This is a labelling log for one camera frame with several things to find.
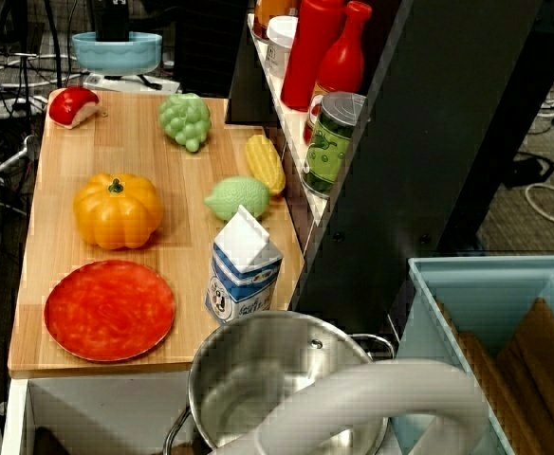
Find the jar lid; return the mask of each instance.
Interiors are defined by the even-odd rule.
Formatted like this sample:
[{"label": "jar lid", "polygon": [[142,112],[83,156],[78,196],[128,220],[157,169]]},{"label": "jar lid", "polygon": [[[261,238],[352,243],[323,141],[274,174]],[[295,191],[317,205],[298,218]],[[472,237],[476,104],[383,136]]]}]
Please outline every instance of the jar lid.
[{"label": "jar lid", "polygon": [[340,125],[354,127],[364,103],[365,97],[357,93],[333,92],[322,98],[322,111]]},{"label": "jar lid", "polygon": [[298,17],[277,16],[268,21],[267,36],[276,45],[290,49],[294,42]]}]

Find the wooden cutting board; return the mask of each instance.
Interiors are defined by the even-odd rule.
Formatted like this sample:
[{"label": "wooden cutting board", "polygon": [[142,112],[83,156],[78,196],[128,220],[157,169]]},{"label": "wooden cutting board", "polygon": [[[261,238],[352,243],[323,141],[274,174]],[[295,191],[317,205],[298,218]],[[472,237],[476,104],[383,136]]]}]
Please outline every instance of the wooden cutting board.
[{"label": "wooden cutting board", "polygon": [[[203,340],[218,327],[204,296],[212,241],[225,223],[203,199],[219,180],[250,174],[245,142],[262,134],[262,129],[225,125],[226,101],[206,100],[212,113],[208,141],[197,154],[189,154],[158,123],[157,109],[164,97],[117,92],[98,96],[102,113],[74,130],[46,119],[9,346],[13,378],[186,370]],[[155,183],[165,214],[146,246],[105,251],[83,242],[75,227],[72,200],[95,173],[134,173]],[[304,260],[285,199],[271,198],[261,223],[284,254],[271,309],[287,309]],[[102,259],[151,267],[175,295],[174,326],[165,340],[140,358],[110,365],[67,353],[42,321],[53,286],[74,269]]]}]

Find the red ketchup bottle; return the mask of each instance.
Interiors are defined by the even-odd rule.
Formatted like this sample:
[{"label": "red ketchup bottle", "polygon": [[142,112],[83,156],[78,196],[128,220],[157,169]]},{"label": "red ketchup bottle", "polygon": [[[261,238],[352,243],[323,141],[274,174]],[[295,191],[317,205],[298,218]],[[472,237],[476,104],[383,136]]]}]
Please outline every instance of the red ketchup bottle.
[{"label": "red ketchup bottle", "polygon": [[327,51],[317,74],[311,105],[308,109],[303,138],[305,143],[313,136],[313,127],[322,105],[323,95],[330,92],[355,93],[363,80],[363,51],[361,33],[372,15],[372,8],[356,0],[350,1],[344,11],[346,25],[341,37]]},{"label": "red ketchup bottle", "polygon": [[289,54],[281,101],[307,111],[322,58],[338,39],[344,20],[344,0],[303,0]]}]

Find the milk carton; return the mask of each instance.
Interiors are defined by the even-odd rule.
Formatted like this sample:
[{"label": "milk carton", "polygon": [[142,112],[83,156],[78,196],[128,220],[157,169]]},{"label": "milk carton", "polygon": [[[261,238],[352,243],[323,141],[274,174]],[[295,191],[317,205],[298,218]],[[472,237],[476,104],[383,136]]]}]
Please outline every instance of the milk carton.
[{"label": "milk carton", "polygon": [[239,206],[213,241],[205,306],[221,324],[269,309],[282,259],[268,232]]}]

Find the red plate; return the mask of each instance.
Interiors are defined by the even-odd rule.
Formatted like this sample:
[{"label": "red plate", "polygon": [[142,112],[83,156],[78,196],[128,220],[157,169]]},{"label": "red plate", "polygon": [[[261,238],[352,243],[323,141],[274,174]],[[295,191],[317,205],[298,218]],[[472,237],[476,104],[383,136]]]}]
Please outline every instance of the red plate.
[{"label": "red plate", "polygon": [[70,273],[49,294],[46,327],[65,350],[86,360],[124,360],[156,346],[174,322],[174,296],[153,270],[100,261]]}]

